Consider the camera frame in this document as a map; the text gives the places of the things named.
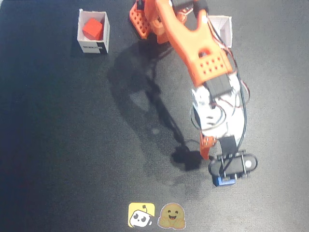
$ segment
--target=yellow logo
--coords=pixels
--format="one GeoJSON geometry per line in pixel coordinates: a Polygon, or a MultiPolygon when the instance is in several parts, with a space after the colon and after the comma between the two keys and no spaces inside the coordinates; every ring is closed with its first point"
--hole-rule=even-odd
{"type": "Polygon", "coordinates": [[[153,223],[155,205],[152,203],[133,202],[129,205],[127,223],[129,227],[146,227],[153,223]]]}

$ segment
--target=cardboard box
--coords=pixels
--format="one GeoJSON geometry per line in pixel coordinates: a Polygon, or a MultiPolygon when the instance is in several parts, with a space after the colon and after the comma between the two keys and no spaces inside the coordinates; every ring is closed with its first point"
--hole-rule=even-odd
{"type": "Polygon", "coordinates": [[[209,20],[225,45],[231,48],[233,40],[232,17],[224,15],[209,15],[209,20]]]}
{"type": "Polygon", "coordinates": [[[79,10],[77,41],[84,53],[101,53],[107,54],[110,43],[110,23],[106,12],[84,11],[79,10]],[[102,40],[90,40],[84,36],[83,27],[89,19],[94,18],[103,25],[102,40]]]}

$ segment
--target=black cable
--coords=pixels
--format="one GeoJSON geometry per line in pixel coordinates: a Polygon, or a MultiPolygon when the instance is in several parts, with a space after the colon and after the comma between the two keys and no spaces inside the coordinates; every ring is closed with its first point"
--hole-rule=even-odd
{"type": "MultiPolygon", "coordinates": [[[[219,36],[218,32],[213,27],[213,25],[212,25],[210,20],[209,20],[209,22],[211,24],[211,27],[212,27],[214,33],[216,34],[216,36],[220,40],[220,42],[227,48],[227,46],[225,45],[225,43],[223,42],[223,40],[219,36]]],[[[246,129],[247,129],[247,109],[246,109],[246,101],[245,101],[245,97],[244,97],[244,93],[243,93],[243,88],[242,88],[242,84],[241,84],[241,78],[240,78],[240,74],[239,74],[239,70],[238,70],[238,65],[237,65],[236,60],[234,59],[234,57],[232,57],[232,58],[233,58],[233,61],[235,63],[236,76],[237,76],[237,79],[238,79],[238,82],[239,82],[239,85],[240,85],[240,97],[241,97],[241,101],[242,101],[242,106],[243,106],[242,109],[243,109],[243,116],[244,116],[244,126],[243,126],[243,130],[242,130],[242,135],[241,135],[240,141],[239,141],[238,146],[237,146],[237,150],[239,150],[239,148],[240,148],[240,146],[242,144],[242,141],[243,141],[243,139],[245,137],[246,129]]]]}

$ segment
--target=white circular part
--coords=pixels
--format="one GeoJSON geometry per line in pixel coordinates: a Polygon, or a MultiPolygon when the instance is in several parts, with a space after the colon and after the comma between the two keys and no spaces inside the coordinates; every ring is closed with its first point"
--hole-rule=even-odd
{"type": "Polygon", "coordinates": [[[251,162],[250,160],[247,160],[247,161],[245,162],[245,166],[246,166],[246,168],[251,168],[252,162],[251,162]]]}

